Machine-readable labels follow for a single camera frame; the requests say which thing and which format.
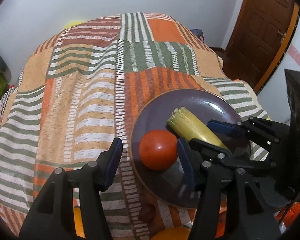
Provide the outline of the smaller red tomato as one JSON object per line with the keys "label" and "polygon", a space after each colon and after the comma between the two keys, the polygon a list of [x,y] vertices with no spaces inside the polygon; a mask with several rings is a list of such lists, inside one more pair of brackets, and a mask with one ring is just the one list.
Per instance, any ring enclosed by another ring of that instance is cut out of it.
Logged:
{"label": "smaller red tomato", "polygon": [[177,161],[177,137],[168,131],[152,130],[142,137],[139,156],[147,168],[166,170]]}

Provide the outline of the red grape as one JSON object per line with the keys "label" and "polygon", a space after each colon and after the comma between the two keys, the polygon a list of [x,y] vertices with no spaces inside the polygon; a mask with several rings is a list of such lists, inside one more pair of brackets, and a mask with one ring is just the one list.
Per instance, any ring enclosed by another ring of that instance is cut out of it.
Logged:
{"label": "red grape", "polygon": [[154,207],[154,205],[147,203],[141,207],[138,218],[144,223],[151,224],[154,221],[155,215],[156,208]]}

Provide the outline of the brown wooden door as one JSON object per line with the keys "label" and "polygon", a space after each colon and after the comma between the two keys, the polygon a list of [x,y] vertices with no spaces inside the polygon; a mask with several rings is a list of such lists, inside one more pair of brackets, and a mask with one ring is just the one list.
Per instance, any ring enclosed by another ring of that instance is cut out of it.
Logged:
{"label": "brown wooden door", "polygon": [[258,92],[285,54],[299,11],[294,0],[243,0],[225,51],[226,75]]}

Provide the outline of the striped patchwork bedspread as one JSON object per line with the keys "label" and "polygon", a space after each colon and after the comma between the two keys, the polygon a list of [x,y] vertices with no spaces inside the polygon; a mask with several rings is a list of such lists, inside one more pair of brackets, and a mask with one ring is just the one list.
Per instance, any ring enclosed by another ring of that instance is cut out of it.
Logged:
{"label": "striped patchwork bedspread", "polygon": [[[149,239],[191,226],[194,210],[165,204],[141,185],[128,146],[145,104],[181,88],[222,97],[244,120],[267,117],[252,88],[228,79],[212,49],[165,14],[102,17],[39,45],[0,102],[0,217],[13,236],[55,168],[82,167],[115,137],[124,151],[101,194],[112,236]],[[151,224],[138,218],[147,203],[156,208]]]}

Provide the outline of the large orange with sticker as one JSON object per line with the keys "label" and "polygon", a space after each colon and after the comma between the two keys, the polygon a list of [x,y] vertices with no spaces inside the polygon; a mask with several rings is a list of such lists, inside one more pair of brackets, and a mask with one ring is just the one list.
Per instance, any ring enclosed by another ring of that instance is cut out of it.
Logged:
{"label": "large orange with sticker", "polygon": [[169,228],[155,234],[151,240],[187,240],[190,234],[189,228]]}

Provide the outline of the blue backpack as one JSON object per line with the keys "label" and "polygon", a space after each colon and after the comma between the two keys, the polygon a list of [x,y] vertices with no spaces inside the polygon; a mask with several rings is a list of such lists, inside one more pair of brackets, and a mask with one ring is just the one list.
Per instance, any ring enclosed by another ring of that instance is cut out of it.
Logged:
{"label": "blue backpack", "polygon": [[204,42],[204,35],[201,29],[192,29],[191,32],[202,42]]}

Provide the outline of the purple ceramic plate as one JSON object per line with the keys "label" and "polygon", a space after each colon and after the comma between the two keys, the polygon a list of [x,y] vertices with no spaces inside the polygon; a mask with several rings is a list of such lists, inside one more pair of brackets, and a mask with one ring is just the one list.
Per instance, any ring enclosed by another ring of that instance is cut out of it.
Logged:
{"label": "purple ceramic plate", "polygon": [[177,158],[178,135],[166,124],[175,109],[185,107],[201,122],[218,120],[235,124],[241,117],[224,99],[198,89],[177,89],[158,95],[145,104],[131,133],[131,157],[136,173],[159,200],[194,209],[199,193],[187,185]]}

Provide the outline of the small mandarin orange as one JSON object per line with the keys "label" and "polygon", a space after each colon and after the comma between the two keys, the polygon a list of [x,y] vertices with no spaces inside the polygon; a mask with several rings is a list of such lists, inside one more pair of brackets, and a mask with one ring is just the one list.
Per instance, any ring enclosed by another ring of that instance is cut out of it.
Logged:
{"label": "small mandarin orange", "polygon": [[219,217],[218,217],[218,224],[217,224],[217,231],[216,231],[215,238],[218,238],[218,237],[221,237],[224,235],[225,223],[226,223],[226,211],[223,211],[219,214]]}

